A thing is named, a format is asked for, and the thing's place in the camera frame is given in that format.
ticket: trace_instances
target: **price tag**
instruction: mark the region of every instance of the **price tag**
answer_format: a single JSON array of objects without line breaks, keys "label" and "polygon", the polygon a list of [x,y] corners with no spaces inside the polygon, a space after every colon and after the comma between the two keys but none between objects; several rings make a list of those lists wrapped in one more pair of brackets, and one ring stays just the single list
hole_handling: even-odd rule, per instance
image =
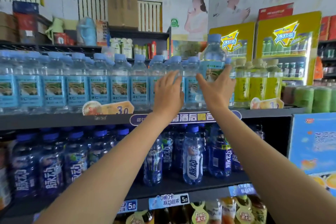
[{"label": "price tag", "polygon": [[148,200],[149,210],[161,209],[166,207],[189,204],[188,193],[183,194],[165,194],[156,196]]},{"label": "price tag", "polygon": [[253,185],[250,183],[229,186],[229,192],[232,197],[257,194]]},{"label": "price tag", "polygon": [[137,209],[138,209],[138,201],[136,199],[127,200],[123,202],[118,213],[136,212]]}]

